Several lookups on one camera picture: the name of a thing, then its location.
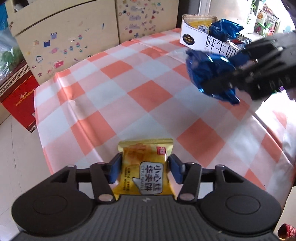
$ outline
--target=circular pad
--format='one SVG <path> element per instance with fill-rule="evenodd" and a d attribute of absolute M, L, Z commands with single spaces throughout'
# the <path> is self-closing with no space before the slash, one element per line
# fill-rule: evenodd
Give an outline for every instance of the circular pad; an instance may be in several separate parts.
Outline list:
<path fill-rule="evenodd" d="M 12 217 L 20 229 L 38 236 L 56 236 L 82 225 L 93 209 L 91 199 L 63 183 L 33 188 L 12 206 Z"/>

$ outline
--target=screw head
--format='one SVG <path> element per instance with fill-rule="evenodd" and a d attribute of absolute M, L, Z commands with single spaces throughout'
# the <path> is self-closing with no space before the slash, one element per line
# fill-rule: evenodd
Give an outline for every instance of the screw head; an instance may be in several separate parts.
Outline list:
<path fill-rule="evenodd" d="M 99 200 L 102 202 L 109 202 L 113 200 L 113 196 L 111 194 L 101 194 Z"/>
<path fill-rule="evenodd" d="M 192 201 L 194 199 L 194 195 L 191 193 L 182 193 L 179 197 L 183 201 Z"/>

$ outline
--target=white cardboard box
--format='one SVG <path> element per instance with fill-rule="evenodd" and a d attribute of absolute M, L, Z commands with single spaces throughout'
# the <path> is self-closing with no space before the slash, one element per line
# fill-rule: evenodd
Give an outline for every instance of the white cardboard box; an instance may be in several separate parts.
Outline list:
<path fill-rule="evenodd" d="M 186 22 L 200 19 L 198 15 L 183 15 L 180 43 L 193 49 L 231 57 L 237 54 L 240 49 L 233 43 L 222 42 L 213 36 L 208 35 L 196 28 L 191 27 Z"/>

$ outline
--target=red logo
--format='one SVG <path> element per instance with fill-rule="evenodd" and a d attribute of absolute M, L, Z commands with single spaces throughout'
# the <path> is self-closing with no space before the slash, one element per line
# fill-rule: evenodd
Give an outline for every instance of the red logo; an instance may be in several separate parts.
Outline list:
<path fill-rule="evenodd" d="M 166 154 L 166 148 L 165 147 L 157 146 L 156 150 L 157 150 L 158 155 L 165 155 Z"/>

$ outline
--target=table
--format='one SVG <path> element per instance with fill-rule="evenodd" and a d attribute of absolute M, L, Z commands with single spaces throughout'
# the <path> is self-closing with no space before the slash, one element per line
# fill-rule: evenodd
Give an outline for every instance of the table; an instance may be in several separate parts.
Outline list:
<path fill-rule="evenodd" d="M 51 173 L 109 162 L 124 139 L 174 139 L 183 162 L 224 164 L 282 206 L 294 182 L 296 103 L 285 91 L 240 105 L 198 91 L 188 77 L 180 29 L 133 39 L 56 73 L 34 93 Z M 180 190 L 172 180 L 175 192 Z"/>

